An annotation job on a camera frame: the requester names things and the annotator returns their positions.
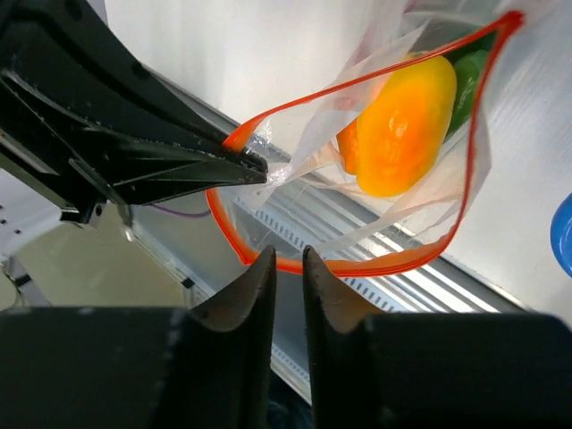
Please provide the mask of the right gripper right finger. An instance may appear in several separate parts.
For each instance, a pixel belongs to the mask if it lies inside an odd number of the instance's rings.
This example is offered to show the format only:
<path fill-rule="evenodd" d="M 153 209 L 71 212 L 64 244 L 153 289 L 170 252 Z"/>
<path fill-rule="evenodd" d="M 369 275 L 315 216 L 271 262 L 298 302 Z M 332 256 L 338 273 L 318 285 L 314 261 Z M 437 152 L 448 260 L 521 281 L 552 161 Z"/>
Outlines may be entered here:
<path fill-rule="evenodd" d="M 303 293 L 317 428 L 568 428 L 571 331 L 540 313 L 389 313 L 312 248 Z"/>

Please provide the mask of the clear zip bag orange zipper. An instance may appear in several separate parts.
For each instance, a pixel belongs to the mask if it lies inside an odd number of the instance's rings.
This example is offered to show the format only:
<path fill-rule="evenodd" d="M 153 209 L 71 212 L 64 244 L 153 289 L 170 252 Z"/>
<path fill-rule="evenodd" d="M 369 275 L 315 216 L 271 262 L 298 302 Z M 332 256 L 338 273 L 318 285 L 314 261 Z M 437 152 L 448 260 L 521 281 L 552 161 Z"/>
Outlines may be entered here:
<path fill-rule="evenodd" d="M 404 273 L 449 245 L 491 167 L 484 98 L 507 42 L 550 1 L 325 2 L 325 81 L 244 122 L 225 146 L 267 179 L 206 200 L 239 260 L 311 247 L 340 277 Z"/>

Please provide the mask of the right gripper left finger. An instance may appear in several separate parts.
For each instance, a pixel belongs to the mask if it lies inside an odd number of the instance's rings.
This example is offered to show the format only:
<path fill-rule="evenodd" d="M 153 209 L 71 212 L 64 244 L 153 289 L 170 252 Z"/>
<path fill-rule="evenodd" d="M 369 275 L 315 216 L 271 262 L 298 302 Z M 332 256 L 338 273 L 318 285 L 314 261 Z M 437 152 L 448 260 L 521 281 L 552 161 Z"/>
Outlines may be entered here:
<path fill-rule="evenodd" d="M 4 428 L 263 428 L 276 292 L 266 248 L 192 309 L 1 314 Z"/>

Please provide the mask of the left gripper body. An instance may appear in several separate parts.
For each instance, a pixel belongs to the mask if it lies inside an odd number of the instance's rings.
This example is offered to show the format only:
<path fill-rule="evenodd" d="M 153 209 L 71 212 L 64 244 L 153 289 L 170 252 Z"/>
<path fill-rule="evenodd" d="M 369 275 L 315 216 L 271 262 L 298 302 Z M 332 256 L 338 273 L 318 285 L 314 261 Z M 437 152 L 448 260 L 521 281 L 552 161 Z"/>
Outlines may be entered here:
<path fill-rule="evenodd" d="M 59 220 L 96 229 L 106 200 L 77 172 L 49 172 L 20 142 L 1 130 L 1 168 L 60 210 Z"/>

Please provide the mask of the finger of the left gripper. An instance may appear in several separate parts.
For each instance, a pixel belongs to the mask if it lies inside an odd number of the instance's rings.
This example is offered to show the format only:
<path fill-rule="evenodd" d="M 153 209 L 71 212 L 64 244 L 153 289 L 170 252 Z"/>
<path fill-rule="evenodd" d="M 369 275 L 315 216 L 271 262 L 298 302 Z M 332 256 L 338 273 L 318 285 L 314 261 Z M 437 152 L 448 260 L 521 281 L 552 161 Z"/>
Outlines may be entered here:
<path fill-rule="evenodd" d="M 265 181 L 259 156 L 200 152 L 135 139 L 50 107 L 1 78 L 1 130 L 20 142 L 49 172 L 77 172 L 105 200 L 148 205 L 219 186 Z"/>
<path fill-rule="evenodd" d="M 1 78 L 115 134 L 223 149 L 223 133 L 146 70 L 87 1 L 3 1 Z"/>

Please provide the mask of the green chili pepper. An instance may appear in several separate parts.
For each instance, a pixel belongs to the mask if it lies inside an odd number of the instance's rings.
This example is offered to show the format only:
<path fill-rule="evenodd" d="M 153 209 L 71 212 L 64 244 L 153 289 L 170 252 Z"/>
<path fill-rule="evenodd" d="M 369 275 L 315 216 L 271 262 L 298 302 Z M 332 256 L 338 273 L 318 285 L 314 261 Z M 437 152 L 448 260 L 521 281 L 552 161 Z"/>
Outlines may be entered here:
<path fill-rule="evenodd" d="M 495 32 L 490 33 L 445 55 L 445 58 L 453 65 L 457 78 L 457 92 L 446 139 L 470 118 L 476 87 L 481 79 L 495 36 Z"/>

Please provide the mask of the yellow orange mango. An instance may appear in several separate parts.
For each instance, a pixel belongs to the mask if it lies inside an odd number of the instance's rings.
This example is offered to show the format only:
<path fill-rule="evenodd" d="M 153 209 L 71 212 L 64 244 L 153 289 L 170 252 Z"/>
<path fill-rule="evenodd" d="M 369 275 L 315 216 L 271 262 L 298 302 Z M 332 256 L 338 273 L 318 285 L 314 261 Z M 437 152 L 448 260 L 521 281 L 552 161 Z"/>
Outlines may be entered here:
<path fill-rule="evenodd" d="M 453 65 L 441 55 L 393 72 L 336 136 L 344 171 L 369 196 L 408 191 L 436 161 L 456 92 Z"/>

